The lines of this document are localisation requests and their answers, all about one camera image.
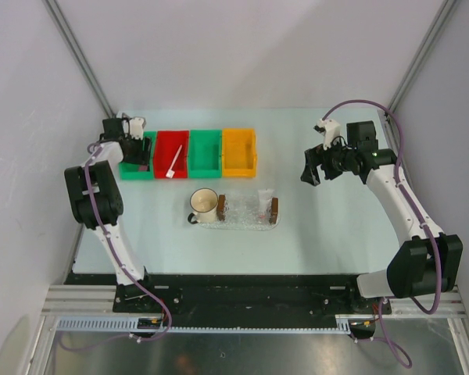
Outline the white toothpaste tube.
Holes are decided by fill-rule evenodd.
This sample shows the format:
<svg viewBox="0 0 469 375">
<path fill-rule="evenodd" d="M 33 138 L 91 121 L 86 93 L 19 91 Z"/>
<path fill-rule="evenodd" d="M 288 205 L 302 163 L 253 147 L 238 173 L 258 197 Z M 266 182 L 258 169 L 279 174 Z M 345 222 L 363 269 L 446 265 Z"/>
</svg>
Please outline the white toothpaste tube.
<svg viewBox="0 0 469 375">
<path fill-rule="evenodd" d="M 258 208 L 258 215 L 259 218 L 264 218 L 267 215 L 267 212 L 270 208 L 272 203 L 274 190 L 270 188 L 260 189 L 258 190 L 258 200 L 259 200 L 259 208 Z"/>
</svg>

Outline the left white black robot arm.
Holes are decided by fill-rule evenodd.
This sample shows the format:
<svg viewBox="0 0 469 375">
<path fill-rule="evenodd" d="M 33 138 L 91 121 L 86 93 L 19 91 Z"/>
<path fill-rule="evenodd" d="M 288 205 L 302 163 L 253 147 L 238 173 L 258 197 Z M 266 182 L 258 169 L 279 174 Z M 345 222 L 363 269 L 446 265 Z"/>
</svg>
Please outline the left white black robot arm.
<svg viewBox="0 0 469 375">
<path fill-rule="evenodd" d="M 65 169 L 64 178 L 74 219 L 104 246 L 119 285 L 136 285 L 147 272 L 124 232 L 124 201 L 115 173 L 121 163 L 148 170 L 152 139 L 145 135 L 140 116 L 112 117 L 102 121 L 103 132 L 88 147 L 88 159 Z"/>
</svg>

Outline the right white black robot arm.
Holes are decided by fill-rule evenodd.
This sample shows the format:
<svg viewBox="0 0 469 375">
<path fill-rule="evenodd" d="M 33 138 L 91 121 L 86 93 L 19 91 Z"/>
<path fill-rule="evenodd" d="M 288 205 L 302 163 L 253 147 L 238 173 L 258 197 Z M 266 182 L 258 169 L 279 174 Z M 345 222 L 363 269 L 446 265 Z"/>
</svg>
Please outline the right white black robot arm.
<svg viewBox="0 0 469 375">
<path fill-rule="evenodd" d="M 457 235 L 445 234 L 423 209 L 403 169 L 396 166 L 394 151 L 379 148 L 374 123 L 349 123 L 345 137 L 335 120 L 320 120 L 314 128 L 324 140 L 305 151 L 301 180 L 317 186 L 320 173 L 326 180 L 346 172 L 358 176 L 381 203 L 399 242 L 385 270 L 357 277 L 357 287 L 345 293 L 346 307 L 364 313 L 373 298 L 415 298 L 453 290 L 463 243 Z"/>
</svg>

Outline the white pink toothbrush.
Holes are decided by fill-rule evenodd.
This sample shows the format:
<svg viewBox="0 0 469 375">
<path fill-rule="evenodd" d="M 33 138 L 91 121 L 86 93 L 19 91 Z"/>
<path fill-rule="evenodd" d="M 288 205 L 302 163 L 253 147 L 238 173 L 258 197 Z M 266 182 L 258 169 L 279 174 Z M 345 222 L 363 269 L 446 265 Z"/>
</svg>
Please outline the white pink toothbrush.
<svg viewBox="0 0 469 375">
<path fill-rule="evenodd" d="M 182 151 L 182 145 L 179 145 L 177 151 L 175 152 L 175 155 L 169 165 L 169 168 L 168 170 L 166 171 L 166 174 L 165 174 L 165 177 L 167 179 L 172 179 L 174 177 L 174 174 L 175 174 L 175 166 L 177 164 L 177 161 L 179 159 L 179 156 L 181 154 L 181 151 Z"/>
</svg>

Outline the cream enamel mug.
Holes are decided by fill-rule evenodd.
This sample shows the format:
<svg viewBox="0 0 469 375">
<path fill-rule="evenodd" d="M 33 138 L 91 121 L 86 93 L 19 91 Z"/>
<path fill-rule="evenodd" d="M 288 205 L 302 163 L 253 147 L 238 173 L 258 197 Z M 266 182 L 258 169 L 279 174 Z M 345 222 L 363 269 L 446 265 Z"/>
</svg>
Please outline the cream enamel mug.
<svg viewBox="0 0 469 375">
<path fill-rule="evenodd" d="M 214 223 L 217 221 L 218 194 L 209 188 L 200 188 L 190 197 L 192 212 L 187 221 L 190 224 Z"/>
</svg>

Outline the clear holder with brown ends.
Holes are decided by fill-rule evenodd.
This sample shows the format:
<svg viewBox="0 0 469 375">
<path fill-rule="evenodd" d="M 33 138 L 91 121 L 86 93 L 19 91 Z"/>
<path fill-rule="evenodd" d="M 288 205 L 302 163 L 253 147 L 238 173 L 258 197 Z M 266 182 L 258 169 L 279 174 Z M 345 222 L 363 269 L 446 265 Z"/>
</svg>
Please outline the clear holder with brown ends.
<svg viewBox="0 0 469 375">
<path fill-rule="evenodd" d="M 269 230 L 277 225 L 279 219 L 280 202 L 272 191 L 219 195 L 217 220 L 222 228 Z"/>
</svg>

